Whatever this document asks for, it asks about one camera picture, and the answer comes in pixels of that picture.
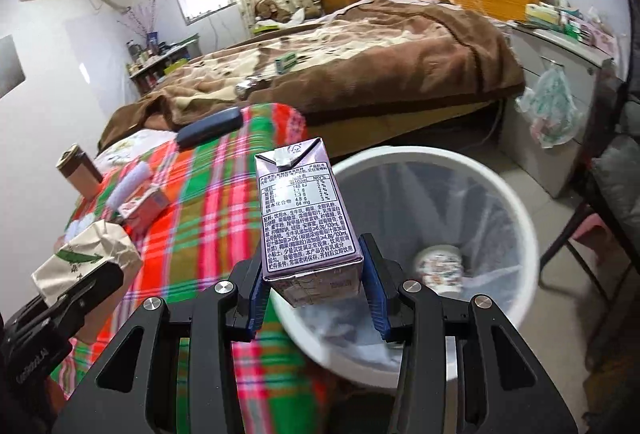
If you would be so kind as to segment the plaid tablecloth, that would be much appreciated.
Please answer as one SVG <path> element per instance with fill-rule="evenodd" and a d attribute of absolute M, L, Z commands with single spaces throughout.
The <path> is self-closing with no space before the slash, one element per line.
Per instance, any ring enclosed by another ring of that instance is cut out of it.
<path fill-rule="evenodd" d="M 134 237 L 143 265 L 96 342 L 74 342 L 54 370 L 64 395 L 72 395 L 144 299 L 189 300 L 254 253 L 260 238 L 255 156 L 303 141 L 307 131 L 302 115 L 282 104 L 253 105 L 242 115 L 242 128 L 216 141 L 185 151 L 165 143 L 137 156 L 153 169 L 170 206 Z M 272 307 L 254 341 L 234 344 L 233 358 L 246 432 L 320 432 L 322 399 L 311 363 Z"/>

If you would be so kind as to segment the grey bedside cabinet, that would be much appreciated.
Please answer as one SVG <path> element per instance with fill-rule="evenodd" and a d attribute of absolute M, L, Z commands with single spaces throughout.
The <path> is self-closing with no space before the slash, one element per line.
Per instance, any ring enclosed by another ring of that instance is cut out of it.
<path fill-rule="evenodd" d="M 613 58 L 548 29 L 509 24 L 525 89 L 506 104 L 499 146 L 550 196 L 562 193 L 586 144 L 597 90 Z"/>

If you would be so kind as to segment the hanging plastic bag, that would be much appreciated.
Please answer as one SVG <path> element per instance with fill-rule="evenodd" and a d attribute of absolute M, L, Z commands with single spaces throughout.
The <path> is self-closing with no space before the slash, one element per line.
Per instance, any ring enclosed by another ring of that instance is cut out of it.
<path fill-rule="evenodd" d="M 577 135 L 582 112 L 577 108 L 564 69 L 552 64 L 532 88 L 515 98 L 515 108 L 529 123 L 529 133 L 542 149 L 564 145 Z"/>

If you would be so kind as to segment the white trash bin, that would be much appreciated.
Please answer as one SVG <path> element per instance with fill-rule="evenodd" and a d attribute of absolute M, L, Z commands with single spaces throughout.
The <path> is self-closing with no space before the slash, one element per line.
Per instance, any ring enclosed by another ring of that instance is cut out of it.
<path fill-rule="evenodd" d="M 524 203 L 478 161 L 446 149 L 370 148 L 334 165 L 358 234 L 442 297 L 487 295 L 513 326 L 533 301 L 538 243 Z M 363 295 L 294 309 L 271 302 L 284 330 L 311 360 L 366 388 L 396 388 L 401 348 L 374 329 Z"/>

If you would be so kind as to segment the wall mirror panel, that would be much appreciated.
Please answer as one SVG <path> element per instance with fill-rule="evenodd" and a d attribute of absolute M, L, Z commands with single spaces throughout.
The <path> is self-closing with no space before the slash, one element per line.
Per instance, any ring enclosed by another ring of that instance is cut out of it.
<path fill-rule="evenodd" d="M 24 70 L 17 55 L 14 39 L 7 35 L 0 39 L 0 96 L 3 98 L 25 81 Z"/>

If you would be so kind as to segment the beige paper bag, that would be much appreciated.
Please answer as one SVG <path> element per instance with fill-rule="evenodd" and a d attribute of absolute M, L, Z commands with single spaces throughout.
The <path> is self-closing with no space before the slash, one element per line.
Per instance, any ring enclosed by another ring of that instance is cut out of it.
<path fill-rule="evenodd" d="M 32 273 L 32 282 L 47 306 L 52 306 L 74 284 L 107 262 L 122 270 L 125 288 L 143 265 L 126 231 L 118 224 L 99 220 L 40 265 Z"/>

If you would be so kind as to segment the purple milk carton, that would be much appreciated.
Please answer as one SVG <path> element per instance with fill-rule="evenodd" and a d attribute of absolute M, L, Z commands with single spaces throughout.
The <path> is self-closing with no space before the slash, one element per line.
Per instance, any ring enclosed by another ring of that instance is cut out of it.
<path fill-rule="evenodd" d="M 255 156 L 262 279 L 293 307 L 358 295 L 363 254 L 320 137 Z"/>

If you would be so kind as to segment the strawberry milk carton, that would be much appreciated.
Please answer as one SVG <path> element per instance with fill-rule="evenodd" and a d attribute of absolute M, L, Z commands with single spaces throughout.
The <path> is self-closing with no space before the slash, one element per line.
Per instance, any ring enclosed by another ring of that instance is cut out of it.
<path fill-rule="evenodd" d="M 144 233 L 169 207 L 170 201 L 162 187 L 150 185 L 138 189 L 118 207 L 125 226 L 134 234 Z"/>

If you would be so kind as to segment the small green box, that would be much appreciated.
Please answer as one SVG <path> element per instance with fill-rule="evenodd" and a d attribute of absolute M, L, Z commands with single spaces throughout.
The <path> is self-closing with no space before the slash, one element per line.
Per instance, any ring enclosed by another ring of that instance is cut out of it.
<path fill-rule="evenodd" d="M 285 75 L 298 62 L 298 56 L 295 52 L 288 52 L 276 58 L 274 66 L 276 66 L 276 72 L 278 75 Z"/>

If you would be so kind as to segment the cluttered shelf desk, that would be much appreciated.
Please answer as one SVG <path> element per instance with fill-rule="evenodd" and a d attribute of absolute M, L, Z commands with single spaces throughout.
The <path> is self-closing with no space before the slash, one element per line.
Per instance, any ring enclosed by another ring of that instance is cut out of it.
<path fill-rule="evenodd" d="M 128 66 L 129 79 L 139 94 L 145 95 L 162 83 L 171 72 L 201 55 L 200 35 L 194 34 L 170 48 L 160 50 L 158 55 L 150 55 L 144 51 L 134 64 Z"/>

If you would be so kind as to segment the brown pink lidded mug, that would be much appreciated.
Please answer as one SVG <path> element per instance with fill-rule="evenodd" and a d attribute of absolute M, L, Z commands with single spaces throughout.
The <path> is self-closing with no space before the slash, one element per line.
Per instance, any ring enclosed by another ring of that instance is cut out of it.
<path fill-rule="evenodd" d="M 103 175 L 78 144 L 63 151 L 56 168 L 85 199 L 93 199 L 99 194 Z"/>

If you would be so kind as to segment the brown blanket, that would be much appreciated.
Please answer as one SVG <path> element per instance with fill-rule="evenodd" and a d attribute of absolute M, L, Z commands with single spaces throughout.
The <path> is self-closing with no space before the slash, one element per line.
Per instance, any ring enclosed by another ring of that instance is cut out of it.
<path fill-rule="evenodd" d="M 298 62 L 278 75 L 274 61 L 288 52 Z M 249 76 L 270 86 L 238 100 L 236 83 Z M 324 124 L 492 102 L 524 87 L 506 36 L 484 15 L 449 3 L 373 0 L 324 23 L 194 58 L 119 107 L 98 148 L 137 132 L 154 115 L 176 131 L 229 107 L 279 103 Z"/>

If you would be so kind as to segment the vase with branches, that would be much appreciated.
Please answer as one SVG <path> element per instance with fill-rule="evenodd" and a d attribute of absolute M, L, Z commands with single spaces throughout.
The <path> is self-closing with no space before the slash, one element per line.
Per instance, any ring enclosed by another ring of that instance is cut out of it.
<path fill-rule="evenodd" d="M 148 50 L 156 52 L 158 46 L 156 20 L 157 0 L 144 0 L 126 9 L 118 22 L 142 38 Z"/>

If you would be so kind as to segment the white foam fruit net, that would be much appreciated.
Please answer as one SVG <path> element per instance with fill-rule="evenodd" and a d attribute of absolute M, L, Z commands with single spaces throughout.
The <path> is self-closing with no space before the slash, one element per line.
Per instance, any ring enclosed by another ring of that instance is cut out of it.
<path fill-rule="evenodd" d="M 107 198 L 105 206 L 110 210 L 117 210 L 143 184 L 152 179 L 153 171 L 146 161 L 140 161 L 116 185 L 114 191 Z"/>

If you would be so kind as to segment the grey cushioned chair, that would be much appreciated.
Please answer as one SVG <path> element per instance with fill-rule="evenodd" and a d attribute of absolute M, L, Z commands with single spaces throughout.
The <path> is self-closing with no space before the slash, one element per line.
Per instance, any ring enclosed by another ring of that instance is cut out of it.
<path fill-rule="evenodd" d="M 540 258 L 546 266 L 562 248 L 567 248 L 596 287 L 605 304 L 605 312 L 594 326 L 588 344 L 598 336 L 610 319 L 628 275 L 639 269 L 639 1 L 629 0 L 631 40 L 626 80 L 612 98 L 600 96 L 600 108 L 590 120 L 600 131 L 588 139 L 588 153 L 582 157 L 570 185 L 582 197 L 562 232 Z M 629 264 L 608 295 L 599 279 L 575 247 L 570 237 L 590 217 L 600 217 Z"/>

